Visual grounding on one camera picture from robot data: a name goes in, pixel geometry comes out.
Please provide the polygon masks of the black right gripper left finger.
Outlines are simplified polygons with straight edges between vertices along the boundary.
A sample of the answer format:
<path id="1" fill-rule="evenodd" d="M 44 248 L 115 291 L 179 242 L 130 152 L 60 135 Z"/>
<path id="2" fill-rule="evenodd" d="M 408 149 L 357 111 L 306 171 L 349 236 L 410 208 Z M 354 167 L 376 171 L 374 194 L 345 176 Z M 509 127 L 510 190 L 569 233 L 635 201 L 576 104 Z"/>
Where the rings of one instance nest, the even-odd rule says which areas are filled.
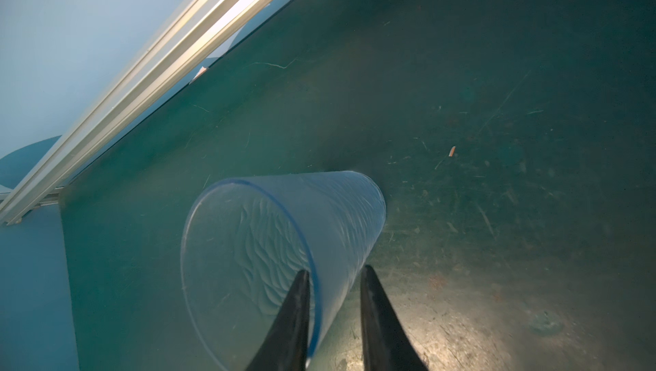
<path id="1" fill-rule="evenodd" d="M 310 275 L 300 270 L 247 370 L 305 370 L 309 347 Z"/>

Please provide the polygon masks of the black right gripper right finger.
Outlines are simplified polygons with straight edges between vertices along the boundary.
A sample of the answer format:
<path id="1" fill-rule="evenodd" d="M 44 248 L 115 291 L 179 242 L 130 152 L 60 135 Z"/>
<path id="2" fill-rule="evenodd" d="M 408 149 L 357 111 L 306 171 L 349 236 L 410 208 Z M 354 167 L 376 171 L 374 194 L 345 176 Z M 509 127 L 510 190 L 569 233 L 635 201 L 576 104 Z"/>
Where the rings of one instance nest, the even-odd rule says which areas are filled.
<path id="1" fill-rule="evenodd" d="M 360 277 L 360 324 L 365 370 L 427 371 L 371 265 Z"/>

